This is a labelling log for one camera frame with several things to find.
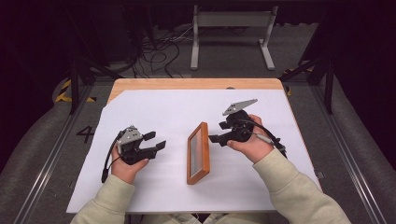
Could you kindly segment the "yellow black hazard tape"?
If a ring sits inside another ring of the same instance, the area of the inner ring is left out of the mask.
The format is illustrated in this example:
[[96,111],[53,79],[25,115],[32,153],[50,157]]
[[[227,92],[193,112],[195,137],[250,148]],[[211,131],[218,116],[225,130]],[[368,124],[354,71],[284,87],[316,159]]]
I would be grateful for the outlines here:
[[[67,96],[66,92],[68,90],[68,88],[71,87],[71,79],[67,79],[64,84],[61,87],[60,92],[58,93],[58,95],[56,96],[54,102],[68,102],[71,103],[73,101],[71,96]],[[87,103],[94,103],[96,102],[96,97],[88,97],[86,102]]]
[[[294,69],[291,69],[291,68],[290,69],[286,69],[283,72],[283,75],[287,75],[287,74],[291,73],[293,70]],[[308,68],[308,69],[303,70],[302,74],[311,74],[312,71],[313,71],[313,68]],[[287,96],[291,96],[292,95],[292,91],[291,91],[290,86],[285,86],[285,92],[286,92]]]

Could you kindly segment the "wooden photo frame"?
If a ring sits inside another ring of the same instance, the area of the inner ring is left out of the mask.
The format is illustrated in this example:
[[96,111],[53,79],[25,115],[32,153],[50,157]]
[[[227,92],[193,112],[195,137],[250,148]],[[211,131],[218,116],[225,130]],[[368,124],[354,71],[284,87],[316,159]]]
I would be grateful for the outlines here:
[[210,172],[208,126],[201,122],[188,137],[187,184],[194,185]]

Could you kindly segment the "person's right hand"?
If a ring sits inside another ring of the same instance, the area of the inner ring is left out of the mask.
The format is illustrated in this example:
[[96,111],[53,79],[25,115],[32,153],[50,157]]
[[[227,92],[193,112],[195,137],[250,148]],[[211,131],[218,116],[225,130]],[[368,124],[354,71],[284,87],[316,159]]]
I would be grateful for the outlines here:
[[255,126],[253,128],[253,135],[246,142],[237,142],[229,140],[227,146],[244,154],[251,162],[257,163],[266,155],[268,155],[274,147],[262,141],[257,134],[267,136],[264,130]]

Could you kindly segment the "black metal stand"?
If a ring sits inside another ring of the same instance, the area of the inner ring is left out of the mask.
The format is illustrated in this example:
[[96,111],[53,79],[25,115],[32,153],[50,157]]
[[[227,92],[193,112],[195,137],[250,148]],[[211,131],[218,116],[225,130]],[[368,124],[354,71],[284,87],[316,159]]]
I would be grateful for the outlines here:
[[287,81],[293,77],[300,75],[305,70],[312,68],[312,72],[307,78],[307,82],[311,86],[317,86],[320,81],[325,78],[324,86],[324,105],[329,114],[332,113],[332,87],[334,80],[334,66],[332,60],[326,57],[319,57],[314,60],[301,64],[300,66],[285,72],[279,80]]
[[103,41],[92,19],[91,11],[86,6],[65,7],[66,21],[69,24],[68,31],[64,34],[68,42],[67,54],[70,61],[72,107],[74,114],[82,99],[79,91],[79,82],[84,86],[92,86],[95,82],[93,67],[101,75],[112,79],[120,78],[120,75],[110,70]]

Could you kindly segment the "aluminium floor rail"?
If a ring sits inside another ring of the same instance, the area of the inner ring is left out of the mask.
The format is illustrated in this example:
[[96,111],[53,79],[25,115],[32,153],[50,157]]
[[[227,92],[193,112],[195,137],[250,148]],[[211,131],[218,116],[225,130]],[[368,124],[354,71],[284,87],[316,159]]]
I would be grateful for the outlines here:
[[339,126],[337,125],[332,114],[329,113],[328,109],[324,104],[324,96],[320,91],[319,87],[311,87],[314,98],[318,102],[321,112],[330,127],[330,130],[337,142],[339,147],[338,151],[342,158],[344,165],[346,166],[347,172],[353,182],[353,185],[358,192],[361,202],[373,224],[388,224],[381,209],[379,208],[376,199],[369,188],[366,178],[359,165],[357,164],[353,154],[350,151],[347,141],[341,133]]
[[78,116],[85,105],[87,98],[92,92],[92,86],[85,86],[81,88],[80,96],[78,97],[79,102],[73,100],[73,103],[76,105],[72,105],[72,109],[70,114],[65,121],[64,126],[60,132],[60,135],[56,139],[49,155],[39,171],[35,183],[30,189],[28,196],[26,197],[19,213],[15,217],[13,224],[27,224],[30,216],[32,215],[45,187],[47,186],[52,173],[57,165],[58,160],[61,157],[61,154],[64,150],[64,146],[67,142],[67,139],[71,133],[73,126],[78,119]]

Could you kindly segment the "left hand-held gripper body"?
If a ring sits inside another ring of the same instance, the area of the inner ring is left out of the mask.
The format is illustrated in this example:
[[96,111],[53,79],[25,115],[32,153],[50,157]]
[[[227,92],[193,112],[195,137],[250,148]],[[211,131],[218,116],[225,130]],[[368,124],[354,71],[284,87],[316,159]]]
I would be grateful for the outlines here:
[[129,165],[136,164],[143,159],[156,157],[155,147],[141,148],[140,144],[145,141],[134,125],[120,132],[121,137],[117,140],[118,151],[121,159]]

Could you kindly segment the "person's left hand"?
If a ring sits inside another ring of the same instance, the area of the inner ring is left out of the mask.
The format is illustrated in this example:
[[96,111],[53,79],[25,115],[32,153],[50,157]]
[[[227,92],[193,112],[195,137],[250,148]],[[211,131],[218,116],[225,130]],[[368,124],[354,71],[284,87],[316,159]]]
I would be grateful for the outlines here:
[[120,153],[118,152],[117,147],[113,147],[111,157],[111,174],[128,184],[133,184],[137,173],[149,164],[149,159],[143,159],[133,165],[125,163],[120,158]]

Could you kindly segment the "white metal stand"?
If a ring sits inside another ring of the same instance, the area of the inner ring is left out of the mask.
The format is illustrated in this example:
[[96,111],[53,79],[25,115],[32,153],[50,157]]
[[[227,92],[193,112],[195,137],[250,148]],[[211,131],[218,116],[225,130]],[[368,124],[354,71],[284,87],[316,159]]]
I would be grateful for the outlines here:
[[191,50],[191,70],[198,69],[200,27],[263,27],[264,37],[258,41],[267,69],[273,71],[275,64],[268,49],[269,39],[275,25],[278,7],[264,11],[201,11],[194,6]]

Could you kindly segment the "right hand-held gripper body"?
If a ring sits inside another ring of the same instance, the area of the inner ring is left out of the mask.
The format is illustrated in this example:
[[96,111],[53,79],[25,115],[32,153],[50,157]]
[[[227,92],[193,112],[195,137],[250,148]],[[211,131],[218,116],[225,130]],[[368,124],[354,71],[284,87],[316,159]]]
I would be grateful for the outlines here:
[[256,102],[257,99],[251,99],[238,103],[231,103],[222,113],[223,116],[226,116],[226,120],[220,122],[219,126],[222,130],[230,129],[228,133],[217,136],[217,142],[222,147],[226,146],[229,140],[246,142],[250,138],[253,124],[245,108]]

